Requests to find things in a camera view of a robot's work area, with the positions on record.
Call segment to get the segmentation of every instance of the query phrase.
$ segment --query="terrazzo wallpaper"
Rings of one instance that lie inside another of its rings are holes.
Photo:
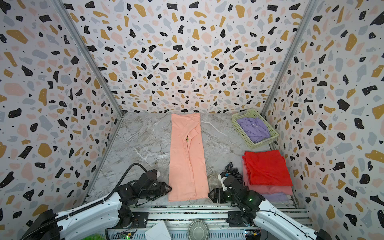
[[[383,1],[319,1],[267,111],[300,206],[337,240],[384,239],[383,23]]]
[[[64,0],[124,112],[261,110],[307,0]]]
[[[0,8],[0,239],[16,240],[82,204],[118,115],[51,2]]]

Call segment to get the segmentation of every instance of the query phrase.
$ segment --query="peach pants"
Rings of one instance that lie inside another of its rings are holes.
[[[209,193],[205,167],[200,113],[172,114],[168,201],[207,198]]]

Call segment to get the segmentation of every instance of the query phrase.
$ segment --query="gray marble tabletop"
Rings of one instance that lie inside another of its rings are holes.
[[[125,170],[134,162],[147,170],[160,171],[159,181],[168,182],[171,141],[171,113],[127,113],[110,152],[102,166],[93,189],[86,201],[90,202],[108,194],[119,181]],[[249,149],[231,123],[231,114],[202,113],[201,129],[207,167],[209,189],[221,187],[217,176],[229,162],[242,172],[244,151],[265,152],[269,145]],[[134,166],[122,184],[139,179],[143,170]],[[145,205],[213,205],[210,199],[184,202],[168,202],[163,196]]]

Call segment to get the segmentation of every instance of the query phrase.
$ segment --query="green plastic basket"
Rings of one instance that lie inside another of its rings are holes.
[[[269,133],[271,134],[271,137],[264,139],[260,142],[253,143],[251,141],[251,139],[249,139],[249,137],[245,134],[244,130],[240,127],[240,125],[236,121],[237,119],[245,118],[245,117],[247,117],[247,118],[260,118],[261,120],[263,120],[263,122],[265,123],[265,125],[267,126],[267,128],[269,130]],[[273,140],[275,138],[277,138],[279,136],[277,131],[274,130],[273,127],[271,127],[271,125],[269,125],[267,123],[267,121],[253,108],[233,114],[232,115],[232,125],[235,127],[237,132],[244,139],[245,143],[249,146],[250,149],[260,147],[261,145],[264,145],[264,144],[270,144],[271,142],[273,142]]]

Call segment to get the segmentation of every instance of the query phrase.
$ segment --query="pink clothing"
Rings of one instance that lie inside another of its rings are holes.
[[[205,167],[200,113],[172,114],[168,201],[207,198],[209,193]]]
[[[250,185],[248,181],[247,168],[243,161],[243,176],[245,185],[248,186],[249,190],[253,190],[260,194],[274,194],[274,193],[285,193],[287,195],[293,195],[292,187],[290,186],[273,186],[273,185]]]

